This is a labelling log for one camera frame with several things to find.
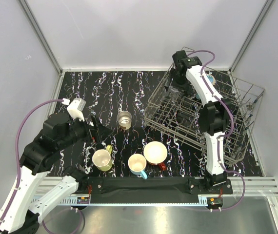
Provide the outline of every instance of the mug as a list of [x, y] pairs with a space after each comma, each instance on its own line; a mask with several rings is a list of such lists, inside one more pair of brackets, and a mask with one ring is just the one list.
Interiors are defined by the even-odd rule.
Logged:
[[147, 165], [147, 160], [145, 160], [145, 157], [140, 154], [131, 155], [130, 158], [128, 159], [128, 167], [130, 171], [133, 174], [139, 175], [144, 179], [148, 178], [146, 172], [144, 171], [146, 165]]
[[167, 148], [161, 142], [152, 141], [148, 143], [143, 150], [143, 155], [148, 163], [158, 165], [162, 171], [167, 169], [164, 163], [167, 157]]
[[113, 164], [111, 159], [112, 150], [112, 146], [108, 145], [105, 150], [97, 150], [92, 155], [92, 162], [100, 171], [106, 172], [111, 169]]

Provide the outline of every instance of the red handle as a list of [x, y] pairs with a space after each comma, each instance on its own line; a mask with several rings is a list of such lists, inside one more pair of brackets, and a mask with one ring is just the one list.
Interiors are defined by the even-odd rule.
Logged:
[[165, 171], [165, 170], [167, 169], [167, 167], [166, 167], [166, 165], [165, 165], [164, 162], [161, 162], [161, 163], [159, 164], [159, 167], [161, 168], [162, 171]]

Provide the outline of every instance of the wire dish rack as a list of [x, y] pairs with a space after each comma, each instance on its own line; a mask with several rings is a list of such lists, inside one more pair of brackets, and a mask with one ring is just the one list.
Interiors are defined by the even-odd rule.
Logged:
[[[166, 87], [171, 80], [170, 69], [158, 84], [144, 110], [146, 126], [159, 130], [202, 152], [206, 153], [206, 140], [199, 131], [199, 112], [202, 109], [195, 89], [192, 95], [184, 94], [172, 86]], [[206, 73], [215, 77], [215, 88], [232, 104], [234, 131], [224, 140], [224, 161], [233, 165], [244, 159], [249, 137], [253, 130], [264, 89], [236, 78], [230, 73], [211, 68]]]

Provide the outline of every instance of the metal floor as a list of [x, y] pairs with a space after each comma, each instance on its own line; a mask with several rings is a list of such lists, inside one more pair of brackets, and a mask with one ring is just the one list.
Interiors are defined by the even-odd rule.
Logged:
[[[235, 202], [224, 198], [224, 207]], [[277, 234], [265, 197], [245, 197], [236, 208], [210, 213], [199, 207], [95, 207], [83, 210], [81, 234]], [[64, 206], [56, 207], [45, 219], [56, 234], [69, 234], [79, 215]], [[46, 233], [40, 226], [38, 234]]]

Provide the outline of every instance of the stainless steel cup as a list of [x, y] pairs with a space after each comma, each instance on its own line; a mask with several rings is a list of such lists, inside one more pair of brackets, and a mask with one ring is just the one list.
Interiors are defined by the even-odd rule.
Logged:
[[118, 114], [118, 123], [121, 129], [127, 130], [131, 127], [131, 114], [128, 111], [122, 111]]

